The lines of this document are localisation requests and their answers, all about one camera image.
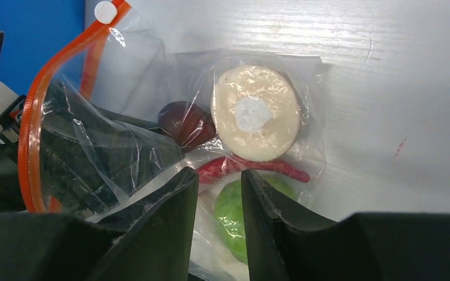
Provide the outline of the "small dark fake fig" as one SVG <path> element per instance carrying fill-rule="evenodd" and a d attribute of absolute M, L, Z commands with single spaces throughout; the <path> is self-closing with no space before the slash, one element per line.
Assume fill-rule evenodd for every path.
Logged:
<path fill-rule="evenodd" d="M 158 125 L 184 152 L 190 152 L 216 136 L 211 114 L 186 101 L 171 102 L 164 106 L 158 114 Z"/>

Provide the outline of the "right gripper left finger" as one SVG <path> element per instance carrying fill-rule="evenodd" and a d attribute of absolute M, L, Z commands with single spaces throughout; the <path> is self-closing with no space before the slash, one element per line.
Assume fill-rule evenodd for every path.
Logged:
<path fill-rule="evenodd" d="M 96 224 L 0 213 L 0 280 L 189 280 L 198 187 L 186 167 Z"/>

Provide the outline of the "clear zip top bag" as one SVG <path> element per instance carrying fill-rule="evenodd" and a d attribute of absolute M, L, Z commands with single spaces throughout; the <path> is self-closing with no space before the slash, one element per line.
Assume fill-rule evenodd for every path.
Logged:
<path fill-rule="evenodd" d="M 326 167 L 327 66 L 309 54 L 222 43 L 216 5 L 98 5 L 103 17 L 50 59 L 21 115 L 18 175 L 32 213 L 132 228 L 174 178 L 198 182 L 185 271 L 249 280 L 240 176 L 297 203 Z"/>

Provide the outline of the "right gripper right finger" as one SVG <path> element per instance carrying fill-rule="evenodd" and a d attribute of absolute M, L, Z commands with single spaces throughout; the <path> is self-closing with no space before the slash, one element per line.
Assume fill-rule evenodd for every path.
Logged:
<path fill-rule="evenodd" d="M 241 174 L 251 280 L 450 280 L 450 214 L 325 218 Z"/>

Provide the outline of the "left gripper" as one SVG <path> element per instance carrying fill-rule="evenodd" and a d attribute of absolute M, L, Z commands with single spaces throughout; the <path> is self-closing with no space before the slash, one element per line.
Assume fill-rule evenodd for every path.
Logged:
<path fill-rule="evenodd" d="M 28 157 L 38 185 L 20 186 L 18 143 L 0 144 L 0 211 L 103 214 L 184 157 L 158 125 L 92 105 L 63 83 L 49 85 L 39 124 Z"/>

